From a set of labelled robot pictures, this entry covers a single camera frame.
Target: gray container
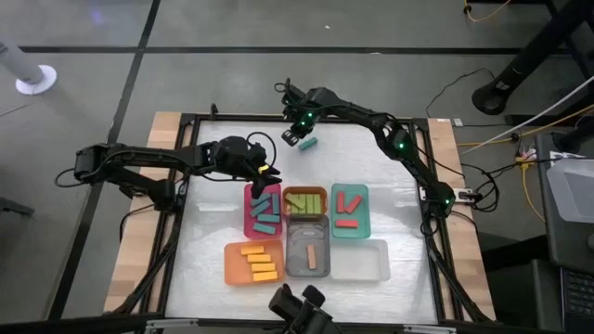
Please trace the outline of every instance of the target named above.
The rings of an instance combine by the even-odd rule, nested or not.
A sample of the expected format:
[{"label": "gray container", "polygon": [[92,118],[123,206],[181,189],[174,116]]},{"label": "gray container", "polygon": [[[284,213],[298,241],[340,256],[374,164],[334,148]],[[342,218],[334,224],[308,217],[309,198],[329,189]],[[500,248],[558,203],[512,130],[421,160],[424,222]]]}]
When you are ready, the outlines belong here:
[{"label": "gray container", "polygon": [[594,161],[555,161],[547,178],[563,220],[594,223]]},{"label": "gray container", "polygon": [[[325,277],[330,272],[328,217],[289,215],[287,218],[287,261],[285,272],[293,277]],[[316,249],[316,269],[309,269],[307,245]]]}]

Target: orange container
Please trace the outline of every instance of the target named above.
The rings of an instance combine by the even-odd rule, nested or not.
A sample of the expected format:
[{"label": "orange container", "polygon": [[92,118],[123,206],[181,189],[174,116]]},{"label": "orange container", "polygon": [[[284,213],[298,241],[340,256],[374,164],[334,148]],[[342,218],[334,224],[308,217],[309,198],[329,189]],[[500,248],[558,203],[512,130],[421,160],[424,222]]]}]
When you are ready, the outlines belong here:
[{"label": "orange container", "polygon": [[328,193],[326,189],[321,186],[288,186],[282,190],[282,213],[284,215],[291,214],[291,204],[288,200],[285,200],[285,196],[287,194],[294,194],[294,195],[319,195],[320,197],[320,209],[322,211],[321,214],[326,214],[326,210],[328,209]]},{"label": "orange container", "polygon": [[[241,255],[241,247],[264,246],[264,253],[270,254],[272,263],[276,265],[278,278],[263,282],[253,281],[252,264],[248,256]],[[263,239],[248,242],[235,242],[225,245],[225,283],[227,285],[262,284],[281,282],[285,279],[285,256],[282,241],[279,239]]]}]

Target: pink container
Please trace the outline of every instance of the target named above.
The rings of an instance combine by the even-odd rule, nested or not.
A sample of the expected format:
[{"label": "pink container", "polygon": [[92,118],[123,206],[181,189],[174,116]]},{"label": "pink container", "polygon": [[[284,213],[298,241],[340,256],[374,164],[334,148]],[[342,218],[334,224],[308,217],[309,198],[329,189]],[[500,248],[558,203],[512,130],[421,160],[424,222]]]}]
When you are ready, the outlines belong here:
[{"label": "pink container", "polygon": [[[278,205],[282,204],[282,197],[280,193],[280,185],[272,185],[264,188],[264,193],[278,194]],[[270,206],[264,210],[265,214],[272,214],[272,199],[270,200]],[[248,184],[243,188],[243,234],[250,239],[265,239],[265,238],[280,238],[282,235],[282,218],[280,223],[268,224],[261,223],[268,226],[273,226],[277,230],[274,235],[268,235],[266,233],[258,232],[253,230],[253,224],[258,222],[258,217],[252,217],[250,212],[252,211],[252,185]]]}]

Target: plastic bin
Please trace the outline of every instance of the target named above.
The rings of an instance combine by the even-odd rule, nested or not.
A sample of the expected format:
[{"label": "plastic bin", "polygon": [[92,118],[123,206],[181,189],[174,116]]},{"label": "plastic bin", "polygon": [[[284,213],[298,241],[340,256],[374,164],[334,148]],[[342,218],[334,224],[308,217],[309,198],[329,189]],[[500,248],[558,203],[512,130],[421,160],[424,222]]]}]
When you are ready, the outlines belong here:
[{"label": "plastic bin", "polygon": [[330,261],[332,279],[368,282],[390,279],[388,244],[381,239],[334,239]]},{"label": "plastic bin", "polygon": [[291,212],[291,204],[285,199],[287,194],[294,195],[319,195],[320,196],[320,209],[321,214],[326,214],[328,209],[328,193],[326,189],[321,186],[287,186],[282,191],[282,213],[284,215],[295,214]]},{"label": "plastic bin", "polygon": [[[276,265],[278,278],[264,282],[254,282],[252,266],[248,263],[246,255],[241,255],[241,247],[264,246],[264,252],[270,254],[272,263]],[[225,283],[227,285],[262,284],[281,282],[285,278],[285,259],[282,241],[258,240],[248,242],[235,242],[225,245]]]},{"label": "plastic bin", "polygon": [[[325,215],[290,215],[287,218],[287,275],[327,276],[330,272],[329,235],[328,217]],[[316,269],[309,268],[308,245],[315,247]]]},{"label": "plastic bin", "polygon": [[[272,185],[264,188],[263,193],[278,194],[280,196],[280,185]],[[265,214],[272,214],[272,200],[270,199],[270,206],[264,210]],[[282,235],[282,219],[280,223],[261,223],[264,225],[273,226],[276,228],[274,235],[269,235],[259,231],[253,230],[253,225],[258,223],[258,217],[252,217],[250,212],[252,211],[252,185],[246,185],[243,188],[243,235],[250,239],[265,239],[265,238],[280,238]]]},{"label": "plastic bin", "polygon": [[[344,207],[347,207],[351,200],[357,195],[363,197],[353,213],[337,213],[338,193],[344,192]],[[371,236],[371,223],[369,220],[369,189],[365,185],[334,184],[330,198],[330,226],[332,236],[335,238],[369,238]],[[336,227],[339,219],[355,219],[358,221],[357,228]]]}]

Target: orange blocks in orange container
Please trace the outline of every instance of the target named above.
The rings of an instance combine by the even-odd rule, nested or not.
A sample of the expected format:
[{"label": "orange blocks in orange container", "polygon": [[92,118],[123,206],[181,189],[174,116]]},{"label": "orange blocks in orange container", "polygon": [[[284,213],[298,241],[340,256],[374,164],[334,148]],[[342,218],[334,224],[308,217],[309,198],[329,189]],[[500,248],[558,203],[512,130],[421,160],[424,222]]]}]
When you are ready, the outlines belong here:
[{"label": "orange blocks in orange container", "polygon": [[235,242],[225,246],[225,283],[247,285],[280,282],[285,258],[278,239]]}]

